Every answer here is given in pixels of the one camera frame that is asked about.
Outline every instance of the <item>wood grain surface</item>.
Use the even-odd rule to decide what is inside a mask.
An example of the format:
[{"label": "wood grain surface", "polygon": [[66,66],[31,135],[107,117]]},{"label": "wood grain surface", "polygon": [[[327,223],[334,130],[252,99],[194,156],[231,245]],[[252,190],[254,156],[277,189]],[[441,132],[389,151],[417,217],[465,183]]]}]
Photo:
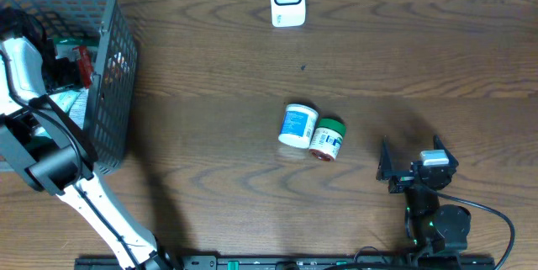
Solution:
[{"label": "wood grain surface", "polygon": [[[123,168],[107,177],[174,251],[353,254],[411,246],[404,196],[375,175],[386,135],[401,167],[440,135],[460,162],[448,194],[503,211],[505,268],[538,261],[538,0],[307,0],[275,29],[269,0],[119,0],[140,42]],[[348,126],[336,162],[282,146],[290,102]],[[110,255],[58,199],[0,176],[1,269],[69,269]],[[472,212],[469,253],[509,230]]]}]

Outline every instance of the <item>table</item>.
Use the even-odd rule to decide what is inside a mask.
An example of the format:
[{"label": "table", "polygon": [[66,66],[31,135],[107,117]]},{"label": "table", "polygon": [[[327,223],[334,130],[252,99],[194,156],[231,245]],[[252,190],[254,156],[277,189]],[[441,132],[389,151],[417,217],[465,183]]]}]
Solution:
[{"label": "table", "polygon": [[[461,164],[444,192],[507,214],[505,268],[535,268],[538,0],[307,0],[293,29],[272,27],[269,0],[119,1],[140,70],[129,153],[106,179],[172,250],[409,246],[404,196],[375,180],[381,140],[406,167],[438,134]],[[336,162],[278,143],[291,102],[346,122]],[[70,207],[0,180],[1,269],[110,255]],[[498,260],[508,227],[470,210],[467,252]]]}]

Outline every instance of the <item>white label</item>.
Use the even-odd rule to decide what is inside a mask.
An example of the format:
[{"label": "white label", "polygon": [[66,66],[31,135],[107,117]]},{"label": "white label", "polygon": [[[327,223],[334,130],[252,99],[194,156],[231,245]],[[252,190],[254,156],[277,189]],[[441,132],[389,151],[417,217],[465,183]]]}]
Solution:
[{"label": "white label", "polygon": [[310,142],[310,149],[321,151],[336,159],[342,140],[342,136],[338,132],[324,127],[318,128],[312,142]]}]

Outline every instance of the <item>blue label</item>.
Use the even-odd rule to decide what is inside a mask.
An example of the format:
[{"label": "blue label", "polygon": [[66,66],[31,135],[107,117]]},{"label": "blue label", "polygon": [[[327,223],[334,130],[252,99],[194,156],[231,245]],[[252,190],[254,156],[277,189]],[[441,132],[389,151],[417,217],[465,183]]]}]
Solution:
[{"label": "blue label", "polygon": [[282,123],[281,134],[303,136],[306,122],[309,119],[307,114],[298,111],[288,111]]}]

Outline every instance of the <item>green lid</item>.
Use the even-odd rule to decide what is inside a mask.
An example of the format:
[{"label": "green lid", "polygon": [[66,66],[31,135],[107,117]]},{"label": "green lid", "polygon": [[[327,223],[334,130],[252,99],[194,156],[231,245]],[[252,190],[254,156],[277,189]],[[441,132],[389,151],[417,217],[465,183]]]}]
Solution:
[{"label": "green lid", "polygon": [[345,135],[345,126],[341,122],[334,119],[321,119],[318,124],[318,128],[319,127],[325,127],[330,130],[334,130],[340,135],[342,135],[342,137],[344,137]]}]

